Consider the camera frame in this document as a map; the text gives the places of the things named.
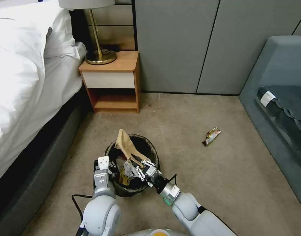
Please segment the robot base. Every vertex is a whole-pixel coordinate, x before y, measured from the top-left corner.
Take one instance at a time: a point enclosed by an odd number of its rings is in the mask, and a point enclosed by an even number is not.
[[[126,236],[187,236],[186,234],[171,231],[169,229],[145,229]]]

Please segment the black trash can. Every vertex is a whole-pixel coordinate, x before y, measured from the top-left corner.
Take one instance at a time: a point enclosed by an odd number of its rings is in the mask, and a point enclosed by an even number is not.
[[[147,138],[137,134],[129,134],[129,137],[137,151],[148,157],[152,163],[156,164],[156,168],[160,170],[159,158],[152,143]],[[110,162],[113,161],[114,163],[116,163],[117,158],[124,155],[120,149],[114,147],[115,142],[116,140],[110,144],[104,154],[105,156],[109,156]],[[131,197],[148,187],[146,181],[141,181],[141,179],[137,177],[132,179],[128,186],[120,184],[120,170],[118,166],[109,166],[109,170],[112,172],[110,179],[114,184],[116,195],[120,197]]]

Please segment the wooden nightstand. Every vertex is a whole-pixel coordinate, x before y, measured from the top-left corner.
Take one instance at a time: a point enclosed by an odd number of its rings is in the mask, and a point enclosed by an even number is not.
[[[84,62],[79,71],[92,108],[98,111],[140,111],[140,63],[138,51],[121,51],[106,65]]]

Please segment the carpet floor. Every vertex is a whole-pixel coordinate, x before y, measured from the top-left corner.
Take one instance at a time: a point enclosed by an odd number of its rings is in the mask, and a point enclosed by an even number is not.
[[[210,129],[222,133],[202,145]],[[89,114],[79,128],[44,204],[22,236],[75,235],[79,214],[72,194],[91,195],[93,161],[104,155],[119,129],[147,137],[161,171],[175,173],[192,193],[237,235],[301,236],[301,205],[235,96],[142,95],[140,114]],[[117,197],[121,217],[116,235],[146,228],[186,232],[154,189]],[[77,199],[82,209],[89,199]]]

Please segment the nightstand drawer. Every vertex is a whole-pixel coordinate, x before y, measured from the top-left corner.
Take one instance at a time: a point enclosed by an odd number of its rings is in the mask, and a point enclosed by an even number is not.
[[[133,72],[87,72],[83,71],[87,88],[133,89]]]

